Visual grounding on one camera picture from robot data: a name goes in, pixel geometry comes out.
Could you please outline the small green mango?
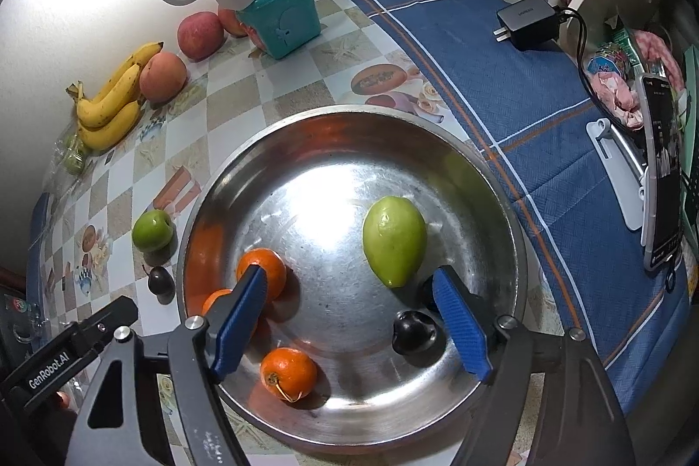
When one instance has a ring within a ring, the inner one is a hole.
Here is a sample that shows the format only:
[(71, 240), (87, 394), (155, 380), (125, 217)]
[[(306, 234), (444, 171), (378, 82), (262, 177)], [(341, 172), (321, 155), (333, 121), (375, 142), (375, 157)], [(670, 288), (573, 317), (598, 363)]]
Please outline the small green mango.
[(150, 209), (136, 220), (131, 238), (139, 251), (150, 253), (166, 247), (172, 241), (174, 233), (170, 214), (162, 209)]

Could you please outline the black power adapter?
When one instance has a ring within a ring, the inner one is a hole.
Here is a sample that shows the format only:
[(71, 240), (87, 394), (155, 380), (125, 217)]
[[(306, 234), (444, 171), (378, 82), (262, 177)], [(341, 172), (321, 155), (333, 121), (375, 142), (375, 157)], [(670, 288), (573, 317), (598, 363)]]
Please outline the black power adapter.
[(496, 12), (497, 42), (509, 41), (517, 50), (532, 50), (559, 38), (561, 10), (546, 0), (520, 0)]

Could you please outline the teal box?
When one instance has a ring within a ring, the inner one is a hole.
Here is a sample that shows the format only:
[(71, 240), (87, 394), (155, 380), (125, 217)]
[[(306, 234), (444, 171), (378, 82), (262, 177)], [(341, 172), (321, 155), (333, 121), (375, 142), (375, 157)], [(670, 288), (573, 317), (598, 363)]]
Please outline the teal box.
[(253, 43), (276, 60), (321, 33), (314, 0), (255, 0), (236, 15)]

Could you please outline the yellow banana bunch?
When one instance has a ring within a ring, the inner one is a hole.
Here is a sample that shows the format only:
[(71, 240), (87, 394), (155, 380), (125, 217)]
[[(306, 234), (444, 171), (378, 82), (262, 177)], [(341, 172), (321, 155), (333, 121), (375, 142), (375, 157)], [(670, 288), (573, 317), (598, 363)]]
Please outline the yellow banana bunch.
[(141, 72), (163, 50), (162, 41), (146, 42), (128, 55), (93, 98), (81, 82), (65, 91), (75, 103), (77, 136), (93, 152), (105, 152), (130, 132), (141, 116)]

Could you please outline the red apple right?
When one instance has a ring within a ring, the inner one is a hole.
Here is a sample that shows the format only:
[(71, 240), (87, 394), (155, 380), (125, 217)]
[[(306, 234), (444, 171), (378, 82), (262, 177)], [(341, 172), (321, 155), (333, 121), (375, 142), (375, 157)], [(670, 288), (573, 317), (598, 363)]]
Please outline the red apple right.
[(248, 35), (244, 25), (238, 20), (234, 10), (218, 7), (218, 19), (228, 34), (236, 38), (244, 38)]

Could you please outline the smartphone on white stand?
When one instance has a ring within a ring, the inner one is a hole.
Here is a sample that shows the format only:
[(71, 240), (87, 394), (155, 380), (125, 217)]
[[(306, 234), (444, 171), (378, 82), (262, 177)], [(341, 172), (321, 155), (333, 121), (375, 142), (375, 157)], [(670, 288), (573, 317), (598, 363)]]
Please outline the smartphone on white stand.
[(606, 118), (586, 124), (586, 133), (627, 229), (640, 233), (644, 268), (654, 271), (674, 260), (680, 249), (680, 135), (669, 81), (644, 73), (635, 87), (644, 119), (642, 148)]

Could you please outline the red apple left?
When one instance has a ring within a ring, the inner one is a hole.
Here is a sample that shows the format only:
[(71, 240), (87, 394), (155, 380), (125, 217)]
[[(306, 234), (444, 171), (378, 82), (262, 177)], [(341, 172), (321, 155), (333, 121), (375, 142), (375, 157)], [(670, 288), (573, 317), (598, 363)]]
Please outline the red apple left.
[(147, 62), (140, 76), (142, 96), (152, 104), (166, 103), (181, 91), (187, 69), (174, 53), (160, 52)]

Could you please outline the red apple middle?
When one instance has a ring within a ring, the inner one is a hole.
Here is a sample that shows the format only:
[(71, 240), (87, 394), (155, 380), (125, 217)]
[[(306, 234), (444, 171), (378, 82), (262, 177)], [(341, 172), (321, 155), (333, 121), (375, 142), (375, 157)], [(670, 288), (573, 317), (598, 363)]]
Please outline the red apple middle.
[(200, 62), (217, 52), (225, 42), (225, 32), (218, 15), (197, 12), (181, 20), (178, 27), (180, 51), (193, 62)]

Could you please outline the checkered plastic tablecloth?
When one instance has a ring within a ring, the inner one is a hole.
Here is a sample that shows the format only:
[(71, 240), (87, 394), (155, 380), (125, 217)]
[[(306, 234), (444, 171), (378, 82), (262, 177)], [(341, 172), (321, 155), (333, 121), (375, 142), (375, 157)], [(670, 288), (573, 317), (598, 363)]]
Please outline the checkered plastic tablecloth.
[(230, 38), (172, 102), (147, 109), (140, 123), (79, 174), (56, 164), (32, 221), (28, 298), (42, 308), (45, 335), (62, 331), (118, 296), (141, 307), (147, 332), (174, 322), (173, 305), (148, 292), (131, 225), (149, 207), (184, 224), (208, 176), (239, 144), (284, 117), (336, 103), (361, 103), (364, 86), (386, 78), (379, 102), (429, 119), (470, 139), (536, 224), (532, 184), (514, 150), (533, 122), (497, 128), (459, 92), (455, 76), (412, 25), (417, 15), (445, 10), (494, 25), (500, 0), (315, 0), (321, 33), (307, 46), (273, 60), (248, 39)]

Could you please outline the large pale green mango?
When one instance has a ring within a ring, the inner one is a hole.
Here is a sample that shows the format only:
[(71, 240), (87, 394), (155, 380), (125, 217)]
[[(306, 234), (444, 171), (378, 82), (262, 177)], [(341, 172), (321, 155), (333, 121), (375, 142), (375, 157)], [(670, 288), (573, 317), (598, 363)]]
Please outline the large pale green mango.
[(408, 199), (385, 196), (368, 211), (363, 249), (368, 265), (389, 289), (400, 289), (417, 273), (426, 255), (426, 221)]

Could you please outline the clear bag of green fruit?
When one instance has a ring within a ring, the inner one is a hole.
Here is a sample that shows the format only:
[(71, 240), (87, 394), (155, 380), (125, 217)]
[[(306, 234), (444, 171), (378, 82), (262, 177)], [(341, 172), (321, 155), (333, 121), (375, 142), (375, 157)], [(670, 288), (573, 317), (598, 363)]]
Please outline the clear bag of green fruit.
[(44, 182), (76, 180), (84, 172), (89, 155), (90, 150), (78, 136), (77, 128), (69, 125), (53, 143)]

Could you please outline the blue striped cloth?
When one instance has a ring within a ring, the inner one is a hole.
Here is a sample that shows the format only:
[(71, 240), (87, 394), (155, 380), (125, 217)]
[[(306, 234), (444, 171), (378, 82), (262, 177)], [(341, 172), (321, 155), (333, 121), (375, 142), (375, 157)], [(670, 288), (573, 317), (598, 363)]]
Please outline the blue striped cloth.
[(644, 268), (586, 132), (599, 113), (556, 45), (494, 37), (502, 0), (352, 0), (453, 111), (529, 234), (565, 326), (589, 332), (619, 403), (651, 389), (689, 317), (686, 266)]

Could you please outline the orange with stem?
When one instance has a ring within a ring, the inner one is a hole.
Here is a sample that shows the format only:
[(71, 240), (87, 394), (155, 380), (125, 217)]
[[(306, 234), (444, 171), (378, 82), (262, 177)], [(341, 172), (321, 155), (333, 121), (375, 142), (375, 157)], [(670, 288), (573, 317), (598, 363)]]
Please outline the orange with stem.
[(269, 393), (294, 404), (314, 390), (318, 382), (318, 366), (301, 350), (277, 348), (262, 359), (260, 376)]

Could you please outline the stainless steel bowl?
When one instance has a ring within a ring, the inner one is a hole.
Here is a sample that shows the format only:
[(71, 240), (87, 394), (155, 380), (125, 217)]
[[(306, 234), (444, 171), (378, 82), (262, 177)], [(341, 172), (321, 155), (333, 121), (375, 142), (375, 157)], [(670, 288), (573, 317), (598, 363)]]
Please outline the stainless steel bowl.
[[(381, 284), (364, 256), (368, 209), (410, 200), (426, 221), (426, 256), (409, 284)], [(304, 452), (365, 454), (446, 426), (481, 394), (448, 335), (423, 354), (391, 345), (397, 314), (450, 265), (498, 314), (525, 311), (525, 237), (498, 180), (473, 144), (406, 112), (333, 105), (271, 124), (238, 147), (195, 201), (180, 240), (178, 306), (192, 316), (235, 285), (249, 249), (271, 249), (287, 285), (263, 312), (235, 374), (220, 384), (242, 419)], [(286, 403), (261, 382), (277, 348), (305, 352), (318, 382)]]

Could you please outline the black knob in bowl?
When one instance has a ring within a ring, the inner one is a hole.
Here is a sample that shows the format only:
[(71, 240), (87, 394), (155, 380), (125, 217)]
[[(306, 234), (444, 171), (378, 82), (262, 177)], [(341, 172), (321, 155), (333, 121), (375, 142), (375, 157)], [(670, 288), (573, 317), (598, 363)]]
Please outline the black knob in bowl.
[(438, 334), (438, 326), (429, 314), (404, 311), (393, 319), (392, 349), (402, 356), (421, 354), (436, 343)]

